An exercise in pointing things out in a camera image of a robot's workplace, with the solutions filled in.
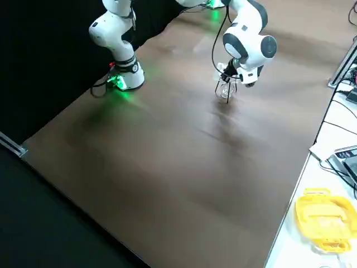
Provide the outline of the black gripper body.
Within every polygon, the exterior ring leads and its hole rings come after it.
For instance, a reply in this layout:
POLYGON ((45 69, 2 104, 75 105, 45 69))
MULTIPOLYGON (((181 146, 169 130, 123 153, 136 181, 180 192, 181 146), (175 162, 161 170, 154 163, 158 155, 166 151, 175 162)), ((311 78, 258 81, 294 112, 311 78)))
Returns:
POLYGON ((236 78, 238 76, 237 66, 239 63, 236 59, 229 60, 226 68, 224 69, 224 75, 227 78, 236 78))

